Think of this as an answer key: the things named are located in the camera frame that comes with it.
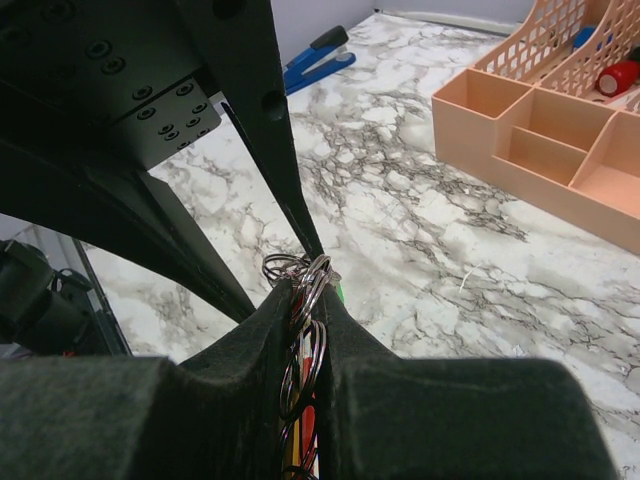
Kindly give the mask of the blue stapler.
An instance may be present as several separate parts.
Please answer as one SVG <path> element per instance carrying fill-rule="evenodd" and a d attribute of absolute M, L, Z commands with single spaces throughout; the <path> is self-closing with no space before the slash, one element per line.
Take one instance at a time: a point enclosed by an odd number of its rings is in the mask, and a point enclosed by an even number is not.
<path fill-rule="evenodd" d="M 313 42 L 283 67 L 286 95 L 300 91 L 356 61 L 356 55 L 346 48 L 349 36 L 337 25 Z"/>

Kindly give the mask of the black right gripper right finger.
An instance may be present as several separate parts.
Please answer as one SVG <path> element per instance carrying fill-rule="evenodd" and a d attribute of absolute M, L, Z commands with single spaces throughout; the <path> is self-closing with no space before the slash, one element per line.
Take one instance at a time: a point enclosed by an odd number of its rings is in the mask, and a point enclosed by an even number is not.
<path fill-rule="evenodd" d="M 613 479 L 579 382 L 539 358 L 403 359 L 347 312 L 319 302 L 325 479 Z"/>

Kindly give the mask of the peach plastic desk organizer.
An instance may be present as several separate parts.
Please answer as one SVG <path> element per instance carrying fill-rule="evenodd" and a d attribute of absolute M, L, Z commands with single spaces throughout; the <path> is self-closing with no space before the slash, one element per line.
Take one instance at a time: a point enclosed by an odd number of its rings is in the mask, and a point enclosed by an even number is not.
<path fill-rule="evenodd" d="M 638 252 L 637 2 L 536 2 L 432 107 L 441 161 Z"/>

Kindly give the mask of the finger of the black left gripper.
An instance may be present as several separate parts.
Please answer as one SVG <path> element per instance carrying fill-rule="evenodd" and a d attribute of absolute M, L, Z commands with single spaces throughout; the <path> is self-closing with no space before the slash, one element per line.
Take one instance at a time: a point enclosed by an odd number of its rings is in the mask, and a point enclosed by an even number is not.
<path fill-rule="evenodd" d="M 311 258 L 324 253 L 305 202 L 268 1 L 178 1 L 194 47 L 280 209 Z"/>

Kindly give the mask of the metal key organizer red handle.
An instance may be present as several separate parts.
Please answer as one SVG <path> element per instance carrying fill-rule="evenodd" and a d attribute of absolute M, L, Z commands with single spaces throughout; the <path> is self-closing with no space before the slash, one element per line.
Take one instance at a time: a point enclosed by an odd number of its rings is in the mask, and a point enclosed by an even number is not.
<path fill-rule="evenodd" d="M 262 272 L 271 286 L 282 280 L 292 283 L 290 319 L 286 323 L 288 349 L 279 387 L 278 413 L 281 430 L 274 458 L 276 479 L 318 479 L 319 448 L 316 414 L 316 383 L 328 345 L 327 328 L 313 316 L 326 287 L 343 298 L 341 276 L 331 258 L 320 255 L 277 253 L 263 260 Z"/>

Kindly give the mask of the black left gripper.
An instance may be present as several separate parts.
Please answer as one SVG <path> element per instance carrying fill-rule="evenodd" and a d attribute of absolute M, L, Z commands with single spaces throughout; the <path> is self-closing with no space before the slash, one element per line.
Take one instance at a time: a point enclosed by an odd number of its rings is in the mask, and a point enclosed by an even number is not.
<path fill-rule="evenodd" d="M 215 130 L 203 62 L 172 1 L 4 1 L 1 78 L 101 146 L 1 141 L 1 211 L 169 278 L 226 314 L 247 293 L 167 183 L 144 169 Z"/>

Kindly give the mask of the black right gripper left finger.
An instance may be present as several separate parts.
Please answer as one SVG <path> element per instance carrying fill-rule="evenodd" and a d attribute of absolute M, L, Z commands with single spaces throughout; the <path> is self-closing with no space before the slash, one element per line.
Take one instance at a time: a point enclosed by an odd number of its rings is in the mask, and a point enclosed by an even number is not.
<path fill-rule="evenodd" d="M 191 359 L 1 364 L 5 479 L 271 479 L 292 291 Z"/>

